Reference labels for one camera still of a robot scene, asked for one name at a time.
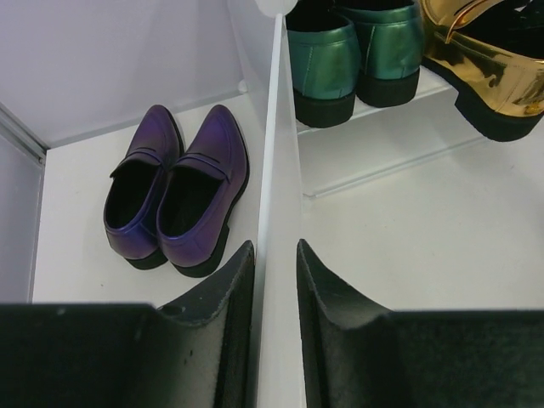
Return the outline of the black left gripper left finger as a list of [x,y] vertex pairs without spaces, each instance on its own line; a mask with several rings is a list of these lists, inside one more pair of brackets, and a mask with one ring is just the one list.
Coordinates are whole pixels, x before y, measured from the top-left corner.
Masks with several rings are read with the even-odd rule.
[[1,308],[4,407],[242,407],[254,247],[173,301]]

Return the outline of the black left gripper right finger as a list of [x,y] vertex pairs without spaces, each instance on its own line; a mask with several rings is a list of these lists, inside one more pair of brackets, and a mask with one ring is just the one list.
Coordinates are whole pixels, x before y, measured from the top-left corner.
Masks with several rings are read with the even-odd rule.
[[393,311],[297,244],[309,407],[540,407],[540,310]]

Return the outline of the white cabinet door panel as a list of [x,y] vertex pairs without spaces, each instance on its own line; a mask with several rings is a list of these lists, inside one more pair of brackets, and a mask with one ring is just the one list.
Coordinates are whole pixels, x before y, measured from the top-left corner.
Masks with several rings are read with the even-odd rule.
[[304,407],[297,244],[302,178],[286,17],[275,17],[254,285],[256,407]]

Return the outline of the green loafer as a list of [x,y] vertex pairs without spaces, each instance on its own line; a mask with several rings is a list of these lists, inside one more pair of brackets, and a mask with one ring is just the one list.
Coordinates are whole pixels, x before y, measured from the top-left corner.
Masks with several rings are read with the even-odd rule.
[[361,54],[354,24],[300,2],[286,17],[296,118],[311,128],[347,122]]
[[354,24],[361,63],[357,97],[367,105],[403,105],[416,94],[424,46],[416,1],[336,1],[334,9]]

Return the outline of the gold pointed shoe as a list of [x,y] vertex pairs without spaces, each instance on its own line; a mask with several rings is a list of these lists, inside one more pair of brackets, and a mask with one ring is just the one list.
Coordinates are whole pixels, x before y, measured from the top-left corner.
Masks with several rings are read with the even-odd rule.
[[423,65],[457,92],[455,107],[483,136],[512,142],[543,117],[543,3],[420,3]]

